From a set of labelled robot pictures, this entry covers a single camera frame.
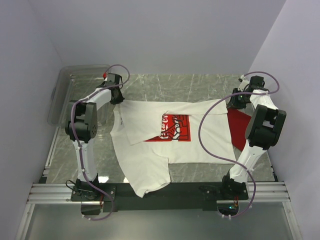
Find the white Coca-Cola t-shirt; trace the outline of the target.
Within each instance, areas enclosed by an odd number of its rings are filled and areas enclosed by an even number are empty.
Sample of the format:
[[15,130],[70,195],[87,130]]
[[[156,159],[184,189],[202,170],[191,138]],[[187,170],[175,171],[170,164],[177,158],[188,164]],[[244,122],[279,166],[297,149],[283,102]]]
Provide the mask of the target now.
[[124,100],[113,109],[111,138],[122,172],[135,194],[171,182],[170,164],[226,164],[235,160],[227,106],[202,102]]

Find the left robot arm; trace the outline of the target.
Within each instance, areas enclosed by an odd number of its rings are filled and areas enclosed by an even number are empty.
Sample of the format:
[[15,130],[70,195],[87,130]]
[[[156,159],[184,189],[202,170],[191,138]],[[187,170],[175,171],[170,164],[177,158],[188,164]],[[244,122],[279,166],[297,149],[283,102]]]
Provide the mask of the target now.
[[84,98],[71,100],[67,105],[65,133],[73,143],[77,158],[78,174],[72,195],[94,201],[104,194],[100,192],[98,172],[94,162],[94,140],[98,133],[98,110],[108,103],[124,101],[121,93],[122,76],[105,73],[103,82]]

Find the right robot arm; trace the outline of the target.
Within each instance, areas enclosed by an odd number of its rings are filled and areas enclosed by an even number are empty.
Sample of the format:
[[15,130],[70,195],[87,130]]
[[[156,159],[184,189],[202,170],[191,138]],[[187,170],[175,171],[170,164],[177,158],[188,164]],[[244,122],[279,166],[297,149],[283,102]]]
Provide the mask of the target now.
[[226,200],[247,199],[249,173],[258,159],[277,144],[287,113],[271,100],[262,76],[241,76],[227,104],[231,142],[241,150],[237,163],[222,178],[219,193]]

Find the folded red t-shirt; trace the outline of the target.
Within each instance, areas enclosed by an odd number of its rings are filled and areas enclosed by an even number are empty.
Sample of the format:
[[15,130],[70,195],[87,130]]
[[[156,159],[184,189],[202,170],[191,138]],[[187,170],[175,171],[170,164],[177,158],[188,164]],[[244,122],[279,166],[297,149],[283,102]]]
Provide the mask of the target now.
[[246,145],[245,132],[251,120],[251,116],[237,109],[228,108],[227,110],[232,145],[238,150],[243,151]]

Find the clear plastic bin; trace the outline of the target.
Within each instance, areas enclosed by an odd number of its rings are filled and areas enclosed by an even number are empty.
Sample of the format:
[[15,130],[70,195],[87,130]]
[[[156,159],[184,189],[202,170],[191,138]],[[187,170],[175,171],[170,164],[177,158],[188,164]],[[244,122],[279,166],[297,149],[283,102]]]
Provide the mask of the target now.
[[108,64],[63,67],[51,94],[47,122],[55,127],[63,127],[68,102],[91,94],[102,83],[102,75],[108,67]]

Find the black mounting base bar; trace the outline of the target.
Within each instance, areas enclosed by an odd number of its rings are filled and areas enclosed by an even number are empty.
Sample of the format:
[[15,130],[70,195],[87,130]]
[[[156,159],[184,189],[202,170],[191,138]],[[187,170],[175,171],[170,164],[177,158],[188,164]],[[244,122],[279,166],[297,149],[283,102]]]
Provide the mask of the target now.
[[174,182],[139,197],[129,183],[101,183],[114,201],[114,211],[192,210],[217,211],[218,201],[248,200],[243,183],[237,190],[221,182]]

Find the aluminium rail frame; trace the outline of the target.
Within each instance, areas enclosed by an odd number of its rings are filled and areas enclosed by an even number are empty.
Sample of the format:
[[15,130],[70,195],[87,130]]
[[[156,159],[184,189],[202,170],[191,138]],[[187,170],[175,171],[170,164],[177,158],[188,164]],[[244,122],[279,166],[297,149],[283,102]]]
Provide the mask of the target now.
[[116,159],[110,126],[102,126],[94,143],[99,177],[114,197],[111,203],[74,201],[68,179],[77,177],[75,149],[62,127],[56,129],[46,174],[31,186],[16,238],[18,240],[300,240],[302,232],[283,181],[267,181],[253,172],[241,215],[221,216],[218,207],[233,204],[218,198],[217,184],[230,164],[171,164],[171,183],[136,195]]

